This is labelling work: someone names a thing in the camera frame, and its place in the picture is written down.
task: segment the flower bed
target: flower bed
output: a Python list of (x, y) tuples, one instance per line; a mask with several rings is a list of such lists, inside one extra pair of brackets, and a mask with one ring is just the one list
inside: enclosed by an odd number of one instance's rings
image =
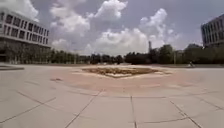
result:
[(113, 78), (129, 77), (134, 75), (149, 74), (159, 72), (150, 68), (89, 68), (83, 71), (105, 75)]

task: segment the ground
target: ground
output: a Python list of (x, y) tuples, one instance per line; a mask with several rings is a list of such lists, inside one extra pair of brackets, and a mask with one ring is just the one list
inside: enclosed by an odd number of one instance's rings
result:
[(122, 66), (169, 73), (115, 79), (82, 71), (98, 66), (23, 67), (0, 71), (0, 127), (224, 127), (222, 68)]

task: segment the building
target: building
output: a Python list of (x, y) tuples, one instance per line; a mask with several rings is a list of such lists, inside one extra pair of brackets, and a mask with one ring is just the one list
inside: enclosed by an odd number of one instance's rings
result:
[(45, 63), (50, 48), (49, 30), (46, 27), (0, 8), (0, 61)]
[(201, 26), (203, 46), (224, 44), (224, 14)]

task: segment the cloud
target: cloud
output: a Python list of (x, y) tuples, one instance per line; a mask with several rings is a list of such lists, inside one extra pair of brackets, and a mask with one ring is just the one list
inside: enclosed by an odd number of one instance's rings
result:
[(51, 26), (68, 33), (84, 36), (85, 32), (90, 29), (89, 20), (76, 13), (73, 9), (64, 6), (64, 4), (55, 3), (51, 7), (50, 13), (55, 20)]
[(39, 12), (30, 0), (1, 0), (0, 7), (6, 7), (32, 20), (39, 21), (37, 18)]
[(56, 50), (71, 51), (71, 43), (65, 39), (59, 39), (52, 42), (52, 48)]
[(90, 13), (89, 18), (97, 18), (102, 21), (116, 21), (121, 18), (121, 11), (127, 7), (128, 2), (119, 0), (104, 1), (96, 14)]
[(85, 3), (86, 0), (57, 0), (57, 2), (67, 8), (73, 8), (81, 3)]
[(128, 52), (145, 53), (148, 49), (148, 39), (138, 28), (126, 28), (120, 32), (112, 32), (108, 29), (101, 33), (91, 45), (91, 49), (96, 53), (111, 55), (125, 55)]
[(167, 27), (165, 22), (167, 16), (166, 10), (161, 8), (150, 19), (143, 17), (140, 21), (140, 30), (147, 35), (154, 48), (175, 43), (181, 37), (181, 34), (174, 32), (174, 29)]
[(94, 43), (88, 44), (86, 49), (95, 53), (125, 55), (128, 52), (148, 52), (148, 41), (152, 42), (154, 48), (176, 42), (181, 36), (175, 33), (174, 29), (167, 27), (167, 16), (166, 10), (159, 9), (150, 19), (143, 17), (138, 28), (125, 28), (120, 32), (108, 29), (102, 32)]

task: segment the blue sky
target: blue sky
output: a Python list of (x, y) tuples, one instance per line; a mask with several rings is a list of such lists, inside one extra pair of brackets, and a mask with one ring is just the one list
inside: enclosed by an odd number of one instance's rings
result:
[(200, 25), (224, 13), (223, 0), (2, 0), (0, 6), (51, 29), (52, 46), (80, 54), (147, 52), (201, 44)]

